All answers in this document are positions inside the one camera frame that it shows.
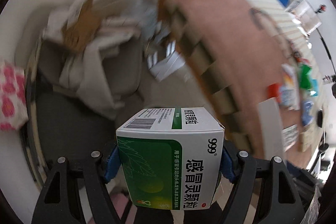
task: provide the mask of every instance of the green label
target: green label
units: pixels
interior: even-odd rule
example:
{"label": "green label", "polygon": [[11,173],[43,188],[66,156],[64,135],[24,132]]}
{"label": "green label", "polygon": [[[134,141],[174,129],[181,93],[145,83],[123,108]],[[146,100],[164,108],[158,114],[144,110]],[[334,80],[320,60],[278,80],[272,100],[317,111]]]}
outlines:
{"label": "green label", "polygon": [[181,108],[176,108],[171,129],[182,129],[182,114]]}
{"label": "green label", "polygon": [[135,205],[179,210],[182,147],[175,140],[117,137],[129,194]]}

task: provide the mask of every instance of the cardboard box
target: cardboard box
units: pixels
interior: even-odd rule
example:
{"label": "cardboard box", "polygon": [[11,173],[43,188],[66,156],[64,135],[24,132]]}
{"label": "cardboard box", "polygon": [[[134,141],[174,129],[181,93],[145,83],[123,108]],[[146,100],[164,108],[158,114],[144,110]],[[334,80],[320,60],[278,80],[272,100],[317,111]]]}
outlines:
{"label": "cardboard box", "polygon": [[224,127],[203,107],[144,109],[117,129],[132,202],[167,210],[211,205]]}

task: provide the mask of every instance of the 999 logo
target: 999 logo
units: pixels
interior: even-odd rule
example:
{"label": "999 logo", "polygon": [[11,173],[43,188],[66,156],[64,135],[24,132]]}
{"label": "999 logo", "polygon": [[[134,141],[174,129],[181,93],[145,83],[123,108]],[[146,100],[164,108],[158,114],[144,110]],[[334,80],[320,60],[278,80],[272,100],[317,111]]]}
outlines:
{"label": "999 logo", "polygon": [[208,142],[209,142],[209,144],[208,144],[208,152],[210,153],[210,154],[214,154],[214,153],[216,153],[216,147],[217,147],[217,139],[212,139],[211,141],[210,141],[210,139],[208,140]]}

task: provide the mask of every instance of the box top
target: box top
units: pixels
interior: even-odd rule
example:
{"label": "box top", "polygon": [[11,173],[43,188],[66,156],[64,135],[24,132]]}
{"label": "box top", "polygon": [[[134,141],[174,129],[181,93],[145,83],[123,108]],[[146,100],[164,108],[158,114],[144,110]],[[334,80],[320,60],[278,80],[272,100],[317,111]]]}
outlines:
{"label": "box top", "polygon": [[117,129],[127,132],[212,132],[224,127],[204,107],[148,108],[139,111]]}

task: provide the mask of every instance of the leaf illustration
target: leaf illustration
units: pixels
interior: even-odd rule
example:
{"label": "leaf illustration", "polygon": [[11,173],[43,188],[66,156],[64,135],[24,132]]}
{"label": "leaf illustration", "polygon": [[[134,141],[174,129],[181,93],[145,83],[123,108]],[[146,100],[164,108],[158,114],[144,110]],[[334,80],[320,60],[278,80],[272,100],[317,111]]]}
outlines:
{"label": "leaf illustration", "polygon": [[156,177],[156,174],[149,166],[147,161],[132,147],[130,144],[132,141],[118,140],[119,152],[127,160],[123,162],[124,171],[129,176],[133,177],[133,172],[137,172],[147,177]]}

